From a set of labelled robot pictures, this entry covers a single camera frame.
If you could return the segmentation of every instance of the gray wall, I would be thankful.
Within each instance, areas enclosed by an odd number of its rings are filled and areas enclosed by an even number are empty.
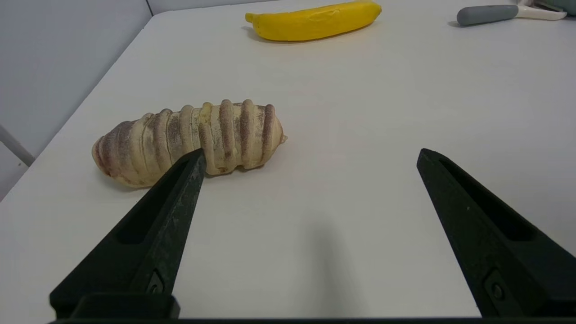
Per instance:
[[[272,0],[148,0],[154,14],[170,10],[236,5],[238,3],[263,2]]]
[[[28,167],[0,142],[0,201]]]
[[[37,157],[150,18],[146,0],[1,0],[0,124]]]

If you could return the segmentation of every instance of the banana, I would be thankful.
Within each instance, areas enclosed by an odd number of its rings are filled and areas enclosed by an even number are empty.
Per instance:
[[[247,13],[260,37],[304,41],[329,37],[370,25],[382,12],[372,1],[354,1],[287,13]]]

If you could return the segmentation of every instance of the toy banana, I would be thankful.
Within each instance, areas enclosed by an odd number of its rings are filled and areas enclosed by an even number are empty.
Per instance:
[[[262,38],[303,41],[368,26],[380,12],[382,8],[377,3],[354,1],[288,13],[247,13],[245,18]]]

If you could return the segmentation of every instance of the white object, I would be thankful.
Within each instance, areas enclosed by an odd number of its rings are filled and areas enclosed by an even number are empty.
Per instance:
[[[566,17],[567,12],[555,12],[550,10],[532,8],[529,6],[518,6],[516,18],[531,18],[541,20],[560,20]]]
[[[381,1],[367,28],[284,44],[243,20],[329,3],[153,17],[0,203],[0,323],[53,320],[49,292],[144,194],[100,174],[94,141],[224,98],[272,103],[289,139],[261,169],[205,179],[173,292],[181,317],[479,316],[421,148],[575,253],[573,22],[455,28],[461,0]]]

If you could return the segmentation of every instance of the striped bread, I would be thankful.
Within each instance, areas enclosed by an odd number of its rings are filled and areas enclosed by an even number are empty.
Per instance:
[[[206,173],[220,175],[239,165],[268,162],[286,140],[274,106],[222,101],[202,108],[164,109],[122,122],[92,147],[92,157],[107,176],[130,187],[149,187],[184,154],[203,148]]]

